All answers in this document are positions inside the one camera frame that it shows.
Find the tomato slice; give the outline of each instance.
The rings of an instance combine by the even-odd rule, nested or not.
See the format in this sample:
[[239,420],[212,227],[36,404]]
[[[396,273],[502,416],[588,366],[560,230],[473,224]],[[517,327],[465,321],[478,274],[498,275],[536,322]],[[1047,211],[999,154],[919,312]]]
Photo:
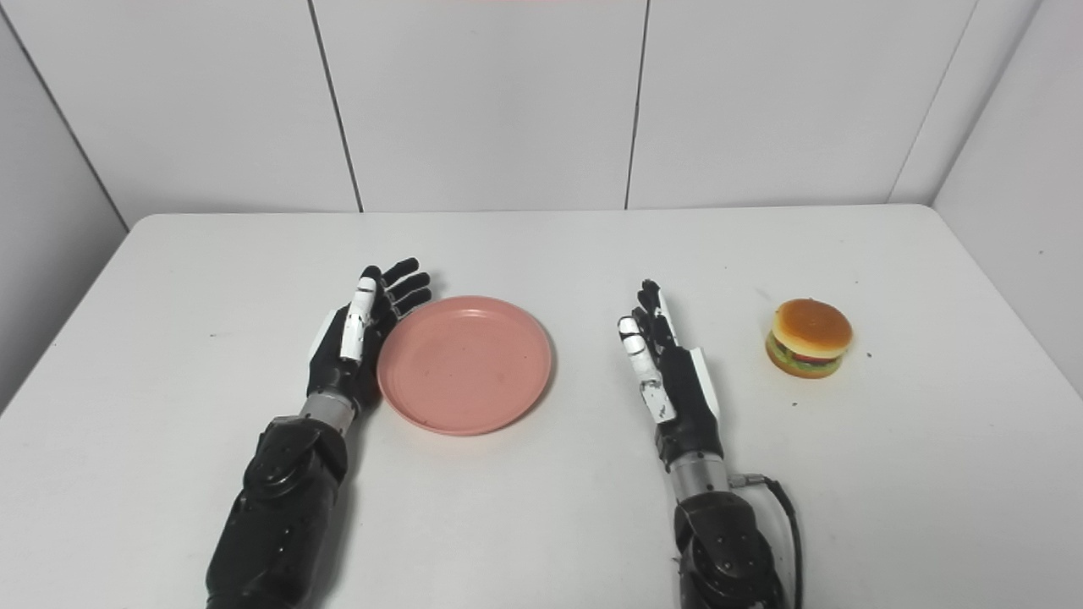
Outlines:
[[820,358],[809,358],[807,355],[801,355],[800,353],[796,353],[793,351],[791,351],[791,357],[797,360],[798,362],[805,362],[806,364],[819,364],[819,365],[830,364],[838,359],[838,358],[828,358],[824,360]]

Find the panel seam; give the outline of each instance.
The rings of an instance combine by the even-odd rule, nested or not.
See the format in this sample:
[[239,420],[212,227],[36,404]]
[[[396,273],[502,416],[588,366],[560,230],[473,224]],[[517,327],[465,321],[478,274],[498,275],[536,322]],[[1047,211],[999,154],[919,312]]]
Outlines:
[[335,80],[331,79],[331,68],[327,63],[327,51],[324,48],[324,36],[319,31],[319,20],[316,17],[316,7],[313,0],[309,2],[309,15],[312,17],[312,29],[316,34],[316,47],[319,49],[319,62],[324,66],[324,78],[327,79],[327,91],[331,96],[331,107],[335,109],[335,122],[338,125],[339,139],[342,141],[342,153],[345,156],[345,167],[350,171],[350,184],[353,186],[353,197],[357,202],[357,211],[364,213],[365,207],[361,203],[361,190],[357,187],[357,173],[353,168],[353,157],[350,155],[350,142],[345,137],[345,127],[342,125],[342,112],[339,108],[338,95],[335,93]]
[[643,64],[647,59],[647,27],[651,23],[651,0],[647,0],[643,11],[643,40],[639,47],[639,75],[636,77],[636,109],[631,117],[631,146],[628,151],[628,181],[624,186],[624,209],[628,210],[631,196],[631,166],[636,159],[636,135],[639,134],[639,98],[643,92]]
[[64,111],[61,109],[60,104],[56,102],[56,96],[53,95],[53,91],[49,88],[49,83],[45,82],[44,77],[41,75],[41,70],[38,69],[38,64],[35,63],[34,57],[30,56],[29,49],[23,43],[23,38],[18,35],[15,29],[15,24],[11,21],[8,15],[8,11],[0,4],[0,18],[8,25],[8,29],[11,30],[12,37],[15,38],[15,43],[18,44],[19,50],[23,51],[23,56],[26,57],[28,64],[30,64],[30,70],[34,72],[35,78],[38,79],[38,83],[45,92],[45,96],[49,98],[49,103],[52,104],[53,111],[56,112],[56,116],[60,117],[61,124],[64,125],[64,129],[67,131],[68,137],[71,138],[71,142],[75,144],[76,150],[79,152],[79,156],[82,161],[87,165],[87,169],[90,170],[90,174],[94,178],[94,182],[97,187],[101,189],[102,194],[105,195],[105,200],[109,204],[109,209],[116,215],[117,220],[120,221],[120,226],[123,228],[126,233],[130,233],[131,229],[128,226],[128,222],[125,220],[123,215],[120,213],[120,209],[117,208],[116,202],[113,200],[113,196],[109,194],[108,189],[105,187],[105,183],[102,181],[102,177],[97,173],[97,169],[94,168],[94,164],[90,161],[90,156],[87,155],[87,150],[82,147],[82,142],[75,134],[75,130],[71,129],[71,124],[68,121],[67,117],[64,115]]
[[958,38],[955,40],[955,47],[951,50],[951,55],[948,56],[948,63],[944,64],[943,72],[940,73],[940,79],[937,81],[937,88],[932,91],[932,95],[929,98],[929,105],[925,108],[925,114],[922,116],[922,122],[917,126],[917,131],[914,132],[914,139],[910,142],[910,147],[906,148],[906,156],[903,157],[902,164],[899,165],[899,171],[895,174],[895,180],[891,182],[891,187],[887,191],[887,196],[884,198],[884,203],[887,204],[891,200],[895,195],[895,189],[899,185],[899,180],[902,178],[902,172],[906,168],[906,164],[910,163],[910,156],[914,153],[914,147],[917,145],[917,140],[922,137],[922,131],[925,130],[925,124],[929,119],[929,114],[932,112],[932,106],[937,103],[937,98],[940,96],[940,89],[943,87],[944,79],[948,77],[948,72],[951,70],[951,64],[955,62],[955,54],[958,52],[958,48],[963,43],[963,39],[966,38],[966,33],[970,29],[970,22],[974,20],[974,13],[978,10],[978,2],[980,0],[974,0],[974,4],[970,5],[970,12],[966,15],[966,23],[963,24],[963,31],[958,34]]

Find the silver cylindrical wrist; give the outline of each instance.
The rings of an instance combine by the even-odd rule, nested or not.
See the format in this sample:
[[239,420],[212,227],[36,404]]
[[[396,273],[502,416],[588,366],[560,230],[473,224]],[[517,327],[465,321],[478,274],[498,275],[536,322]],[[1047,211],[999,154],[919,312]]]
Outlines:
[[730,490],[726,464],[715,453],[682,454],[669,464],[669,480],[678,503],[699,494]]
[[302,417],[326,423],[343,436],[345,436],[347,429],[350,429],[354,415],[353,403],[344,396],[332,391],[309,396],[301,409]]

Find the pink plate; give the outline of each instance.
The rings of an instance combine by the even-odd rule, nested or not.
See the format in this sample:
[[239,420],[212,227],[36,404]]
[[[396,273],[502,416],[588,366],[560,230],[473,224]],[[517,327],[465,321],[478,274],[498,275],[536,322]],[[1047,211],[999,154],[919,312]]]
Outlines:
[[377,377],[410,423],[477,436],[529,411],[551,366],[549,339],[530,313],[495,298],[459,296],[403,320],[383,345]]

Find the robotic hand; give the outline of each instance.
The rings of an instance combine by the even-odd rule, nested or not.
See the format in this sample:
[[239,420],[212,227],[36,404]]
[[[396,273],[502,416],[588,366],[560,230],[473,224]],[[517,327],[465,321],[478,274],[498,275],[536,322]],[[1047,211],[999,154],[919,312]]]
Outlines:
[[[718,404],[703,352],[681,347],[658,285],[644,281],[640,307],[617,329],[640,393],[657,425],[655,444],[677,496],[675,533],[680,552],[682,609],[784,607],[771,547],[756,527],[752,506],[731,487],[767,484],[791,517],[793,505],[778,482],[762,476],[728,476],[718,436]],[[794,608],[800,609],[800,569]]]
[[417,270],[413,258],[384,273],[368,267],[351,302],[329,315],[301,413],[271,422],[245,470],[207,571],[207,609],[296,609],[308,598],[347,474],[343,436],[379,399],[383,339],[432,298]]

